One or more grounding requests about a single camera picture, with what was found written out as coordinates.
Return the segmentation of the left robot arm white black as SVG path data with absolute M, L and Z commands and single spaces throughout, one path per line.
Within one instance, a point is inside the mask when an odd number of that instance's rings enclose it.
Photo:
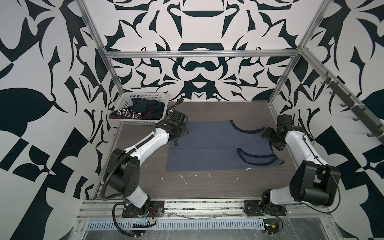
M 115 149 L 103 177 L 100 199 L 108 201 L 120 198 L 137 215 L 146 215 L 150 208 L 150 197 L 139 186 L 140 167 L 157 149 L 174 142 L 189 133 L 188 116 L 171 110 L 152 132 L 135 145 L 124 150 Z

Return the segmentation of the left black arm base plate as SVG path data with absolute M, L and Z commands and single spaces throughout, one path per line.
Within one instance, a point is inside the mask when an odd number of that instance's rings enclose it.
M 136 218 L 139 216 L 145 216 L 154 218 L 158 213 L 164 212 L 164 207 L 164 201 L 147 201 L 141 208 L 138 208 L 133 204 L 125 204 L 122 217 Z

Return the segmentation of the white plastic laundry basket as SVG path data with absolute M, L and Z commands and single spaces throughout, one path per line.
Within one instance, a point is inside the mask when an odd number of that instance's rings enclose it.
M 124 125 L 154 125 L 165 118 L 168 99 L 164 93 L 124 93 L 109 119 Z

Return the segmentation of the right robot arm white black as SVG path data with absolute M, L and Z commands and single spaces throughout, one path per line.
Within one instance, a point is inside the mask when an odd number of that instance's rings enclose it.
M 294 125 L 290 115 L 279 115 L 276 129 L 267 128 L 264 136 L 281 151 L 289 147 L 298 169 L 287 187 L 266 190 L 259 203 L 261 212 L 281 215 L 286 206 L 330 207 L 341 199 L 341 171 L 329 165 L 314 149 L 313 137 Z

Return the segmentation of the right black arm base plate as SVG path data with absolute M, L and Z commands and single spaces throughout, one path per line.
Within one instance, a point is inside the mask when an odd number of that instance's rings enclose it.
M 245 200 L 244 213 L 248 217 L 286 216 L 286 208 L 262 200 Z

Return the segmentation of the blue grey tank top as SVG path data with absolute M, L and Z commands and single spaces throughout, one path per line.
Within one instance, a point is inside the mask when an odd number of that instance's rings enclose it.
M 237 170 L 283 165 L 265 128 L 243 130 L 233 121 L 190 122 L 189 133 L 170 144 L 169 172 Z

